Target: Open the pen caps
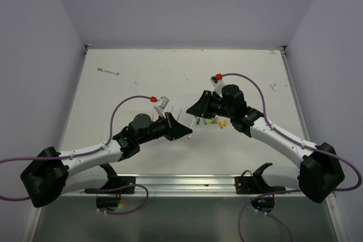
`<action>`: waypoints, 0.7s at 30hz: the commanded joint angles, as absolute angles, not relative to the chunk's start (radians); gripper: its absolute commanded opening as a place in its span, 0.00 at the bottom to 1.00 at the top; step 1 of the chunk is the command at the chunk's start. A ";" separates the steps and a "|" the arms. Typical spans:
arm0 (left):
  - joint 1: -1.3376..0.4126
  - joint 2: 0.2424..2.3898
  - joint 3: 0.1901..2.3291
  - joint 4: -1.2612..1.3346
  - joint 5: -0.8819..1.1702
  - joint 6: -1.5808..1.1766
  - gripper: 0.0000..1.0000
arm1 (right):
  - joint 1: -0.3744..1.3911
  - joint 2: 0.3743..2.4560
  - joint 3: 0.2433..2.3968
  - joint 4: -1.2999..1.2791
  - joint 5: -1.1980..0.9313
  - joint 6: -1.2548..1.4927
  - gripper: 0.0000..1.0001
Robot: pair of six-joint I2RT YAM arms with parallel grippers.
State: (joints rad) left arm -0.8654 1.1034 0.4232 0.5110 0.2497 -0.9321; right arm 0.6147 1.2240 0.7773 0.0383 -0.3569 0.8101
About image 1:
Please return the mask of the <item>bright orange capped marker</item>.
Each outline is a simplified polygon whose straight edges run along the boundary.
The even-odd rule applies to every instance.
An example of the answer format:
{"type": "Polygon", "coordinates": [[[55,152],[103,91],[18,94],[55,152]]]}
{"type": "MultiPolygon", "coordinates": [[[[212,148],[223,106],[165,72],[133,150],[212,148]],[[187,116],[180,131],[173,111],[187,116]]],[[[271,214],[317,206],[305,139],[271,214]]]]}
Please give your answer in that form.
{"type": "Polygon", "coordinates": [[[190,126],[191,132],[188,134],[187,139],[191,139],[191,136],[192,136],[196,121],[197,121],[197,117],[193,116],[192,123],[191,123],[191,126],[190,126]]]}

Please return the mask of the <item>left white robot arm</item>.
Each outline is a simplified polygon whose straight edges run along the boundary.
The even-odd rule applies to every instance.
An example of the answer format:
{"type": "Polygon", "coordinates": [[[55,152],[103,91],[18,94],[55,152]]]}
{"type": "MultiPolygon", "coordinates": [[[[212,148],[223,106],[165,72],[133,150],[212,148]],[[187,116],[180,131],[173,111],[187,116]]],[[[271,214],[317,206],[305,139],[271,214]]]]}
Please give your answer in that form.
{"type": "Polygon", "coordinates": [[[138,114],[109,142],[74,151],[42,150],[21,173],[20,179],[34,207],[43,207],[59,196],[82,189],[102,189],[109,193],[118,185],[110,163],[126,160],[140,151],[140,145],[166,138],[180,139],[192,129],[179,123],[170,112],[152,121],[138,114]]]}

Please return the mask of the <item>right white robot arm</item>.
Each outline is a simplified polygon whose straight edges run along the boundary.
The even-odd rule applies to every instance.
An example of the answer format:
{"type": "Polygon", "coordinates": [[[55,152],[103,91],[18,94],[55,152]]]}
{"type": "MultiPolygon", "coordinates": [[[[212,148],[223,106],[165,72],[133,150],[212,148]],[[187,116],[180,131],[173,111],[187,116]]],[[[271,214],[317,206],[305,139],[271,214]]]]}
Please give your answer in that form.
{"type": "Polygon", "coordinates": [[[186,113],[204,119],[228,118],[236,131],[265,143],[294,164],[282,167],[265,163],[251,177],[240,177],[238,182],[252,194],[290,188],[321,203],[345,179],[331,145],[317,145],[284,130],[278,133],[279,128],[266,120],[264,113],[247,105],[243,92],[234,84],[222,87],[220,94],[204,91],[186,113]]]}

